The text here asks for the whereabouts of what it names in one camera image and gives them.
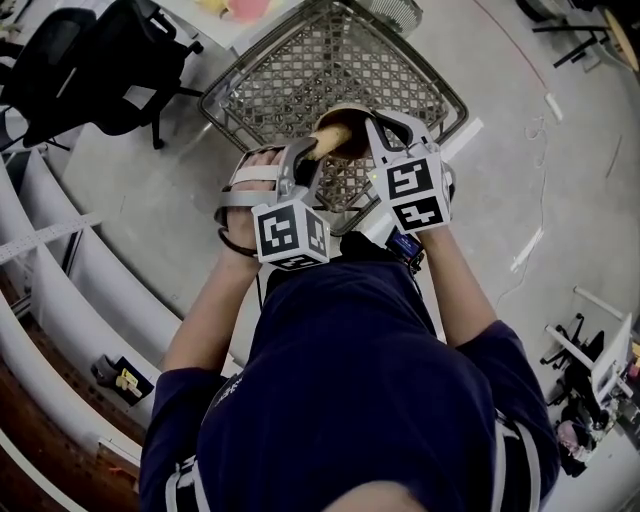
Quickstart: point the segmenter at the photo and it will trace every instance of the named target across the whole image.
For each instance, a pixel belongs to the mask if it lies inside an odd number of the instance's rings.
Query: concrete floor
[[[531,33],[511,0],[483,5],[542,80],[473,1],[419,3],[424,19],[409,42],[460,94],[471,119],[485,125],[450,162],[458,177],[452,229],[500,317],[522,338],[547,392],[558,375],[537,363],[551,347],[544,327],[566,324],[581,308],[572,296],[575,285],[622,311],[638,309],[640,88],[630,73],[604,65],[588,74],[580,65],[554,70],[566,41]],[[206,87],[233,61],[205,46],[189,66],[190,87]],[[544,101],[547,92],[564,112],[561,124]],[[220,249],[212,214],[240,153],[208,129],[190,98],[167,108],[162,131],[167,147],[154,151],[148,127],[110,138],[87,126],[60,174],[82,210],[106,212],[102,233],[114,250],[184,314]],[[419,281],[435,315],[426,271]],[[252,289],[232,344],[241,360],[258,314]],[[594,461],[588,479],[563,479],[561,497],[548,510],[615,510],[640,484],[640,458],[624,442],[603,449],[609,462],[602,478],[605,465]],[[599,482],[606,492],[587,499],[584,492],[594,490],[586,482]]]

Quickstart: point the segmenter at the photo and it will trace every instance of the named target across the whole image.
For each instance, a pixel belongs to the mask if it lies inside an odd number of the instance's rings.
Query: wooden stick
[[[308,160],[320,160],[334,149],[351,140],[351,129],[342,123],[331,124],[311,134],[318,139],[318,145],[307,155]]]

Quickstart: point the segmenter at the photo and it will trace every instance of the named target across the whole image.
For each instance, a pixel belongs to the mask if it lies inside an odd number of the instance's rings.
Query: yellow label
[[[134,388],[138,387],[138,379],[136,379],[130,372],[126,369],[122,370],[122,376],[127,380],[129,384],[131,384]]]

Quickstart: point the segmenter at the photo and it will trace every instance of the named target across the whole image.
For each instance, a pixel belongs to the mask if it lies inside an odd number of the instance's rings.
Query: metal grid
[[[422,21],[422,9],[413,0],[358,0],[365,9],[403,37]]]
[[[306,2],[243,55],[200,101],[200,109],[238,147],[309,135],[338,103],[392,109],[422,119],[443,142],[467,117],[457,95],[409,45],[348,0]],[[317,199],[333,213],[356,211],[349,231],[377,204],[369,196],[370,159],[329,158]]]

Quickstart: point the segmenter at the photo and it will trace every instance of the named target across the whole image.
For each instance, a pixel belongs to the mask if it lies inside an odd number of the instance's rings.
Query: small box
[[[251,211],[260,263],[299,270],[329,262],[329,223],[299,199]]]
[[[402,234],[451,221],[449,182],[439,152],[407,158],[367,173]]]

